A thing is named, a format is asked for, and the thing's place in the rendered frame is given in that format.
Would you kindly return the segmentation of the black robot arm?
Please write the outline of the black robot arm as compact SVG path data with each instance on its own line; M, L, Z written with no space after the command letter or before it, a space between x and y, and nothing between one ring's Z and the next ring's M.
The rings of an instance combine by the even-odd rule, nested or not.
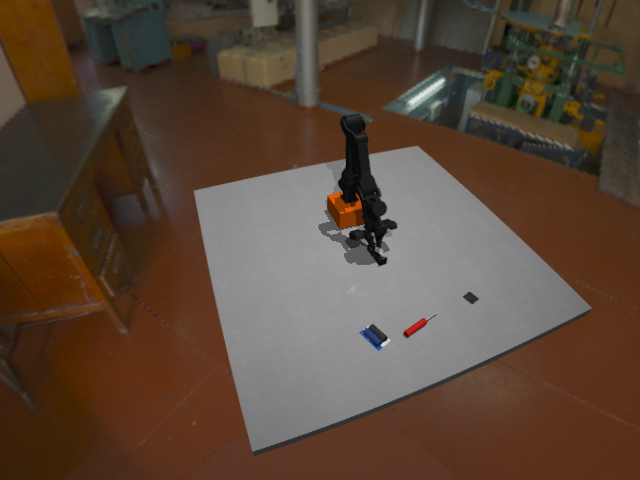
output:
M340 197L345 203L358 201L360 198L363 214L378 216L376 220L369 220L368 231L373 231L376 235L387 233L391 224L389 219L381 220L380 217L385 214L387 207L380 200L381 191L370 173L367 124L364 117L359 113L343 116L341 126L346 135L346 168L338 180L343 191Z

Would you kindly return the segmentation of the red screwdriver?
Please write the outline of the red screwdriver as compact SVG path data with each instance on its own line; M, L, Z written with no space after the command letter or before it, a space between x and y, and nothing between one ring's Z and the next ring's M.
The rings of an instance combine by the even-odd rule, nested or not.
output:
M430 317L428 317L427 319L422 318L415 325L413 325L412 327L410 327L409 329L404 331L404 335L407 336L407 337L410 336L413 332L415 332L415 331L419 330L420 328L422 328L423 326L425 326L427 324L427 320L429 320L430 318L432 318L436 314L437 314L437 312L434 313L433 315L431 315Z

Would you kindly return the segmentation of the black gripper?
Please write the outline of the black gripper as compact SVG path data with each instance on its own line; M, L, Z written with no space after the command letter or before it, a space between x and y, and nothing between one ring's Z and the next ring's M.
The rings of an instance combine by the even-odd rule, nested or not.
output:
M374 236L372 236L373 231L368 231L368 222L371 219L376 220L377 217L378 216L373 215L373 214L363 214L362 218L364 218L364 222L365 222L364 228L366 230L362 231L362 230L357 229L357 230L350 231L350 233L349 233L350 239L353 239L355 241L358 241L358 240L361 240L361 239L365 238L374 252L375 252ZM388 229L393 230L393 229L397 228L397 224L396 224L395 221L391 221L390 220L390 224L391 224L391 226ZM376 235L374 233L375 234L375 238L376 238L377 247L381 248L383 237L387 233L383 233L383 234L380 234L380 235Z

